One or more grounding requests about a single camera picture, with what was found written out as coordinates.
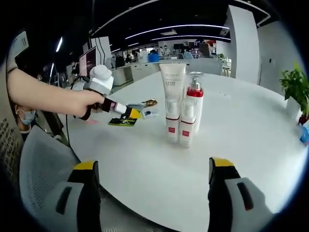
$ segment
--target white round table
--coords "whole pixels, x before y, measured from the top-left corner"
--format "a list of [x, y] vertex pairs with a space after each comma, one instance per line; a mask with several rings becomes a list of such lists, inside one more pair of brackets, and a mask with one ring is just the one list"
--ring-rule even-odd
[[288, 202], [302, 175], [307, 149], [296, 122], [285, 113], [283, 96], [236, 79], [205, 74], [200, 130], [189, 149], [167, 142], [161, 73], [111, 96], [122, 103], [151, 98], [160, 116], [134, 127], [109, 126], [108, 113], [93, 114], [98, 125], [69, 124], [70, 143], [81, 161], [97, 160], [102, 186], [143, 217], [183, 232], [209, 224], [209, 158], [226, 158], [241, 177], [264, 194], [271, 212]]

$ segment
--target lotion bottle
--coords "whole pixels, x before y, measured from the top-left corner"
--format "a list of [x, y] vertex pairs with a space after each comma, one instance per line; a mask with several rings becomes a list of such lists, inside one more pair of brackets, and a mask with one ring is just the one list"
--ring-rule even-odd
[[180, 121], [180, 135], [179, 141], [180, 144], [184, 147], [190, 147], [195, 127], [196, 117], [194, 116], [194, 106], [184, 104], [184, 109]]
[[198, 132], [202, 117], [204, 91], [201, 88], [198, 77], [193, 77], [190, 87], [187, 89], [186, 99], [194, 102], [194, 115], [197, 118], [195, 132]]
[[166, 108], [166, 126], [168, 140], [177, 143], [179, 139], [180, 107], [176, 100], [168, 100]]

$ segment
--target snack package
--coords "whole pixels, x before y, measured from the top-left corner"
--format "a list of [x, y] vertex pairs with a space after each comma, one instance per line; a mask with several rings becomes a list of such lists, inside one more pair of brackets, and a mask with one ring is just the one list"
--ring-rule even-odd
[[151, 118], [151, 117], [159, 116], [159, 109], [147, 107], [147, 108], [144, 108], [140, 113], [143, 116], [143, 119], [148, 119], [148, 118]]
[[136, 123], [136, 118], [112, 118], [108, 125], [119, 126], [119, 127], [133, 127]]
[[146, 107], [151, 107], [151, 106], [154, 106], [154, 105], [157, 105], [157, 104], [158, 104], [158, 101], [156, 99], [150, 99], [148, 101], [144, 101], [144, 102], [141, 102], [141, 103], [128, 104], [127, 106], [129, 106], [133, 109], [136, 109], [138, 111], [142, 111]]

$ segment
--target face mask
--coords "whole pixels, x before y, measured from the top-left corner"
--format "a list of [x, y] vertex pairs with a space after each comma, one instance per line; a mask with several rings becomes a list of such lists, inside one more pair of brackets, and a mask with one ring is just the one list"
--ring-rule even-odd
[[32, 110], [32, 111], [23, 111], [23, 110], [21, 110], [21, 111], [25, 113], [25, 119], [22, 119], [19, 116], [20, 120], [23, 122], [23, 124], [29, 125], [34, 120], [35, 110]]

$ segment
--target red label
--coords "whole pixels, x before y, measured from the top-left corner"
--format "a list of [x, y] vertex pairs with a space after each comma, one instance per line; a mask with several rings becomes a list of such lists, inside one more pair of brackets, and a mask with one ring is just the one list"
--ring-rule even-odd
[[169, 127], [169, 133], [175, 133], [175, 128]]
[[185, 130], [185, 131], [183, 130], [183, 136], [189, 137], [189, 134], [190, 134], [190, 132], [188, 132], [188, 131], [186, 131], [186, 130]]

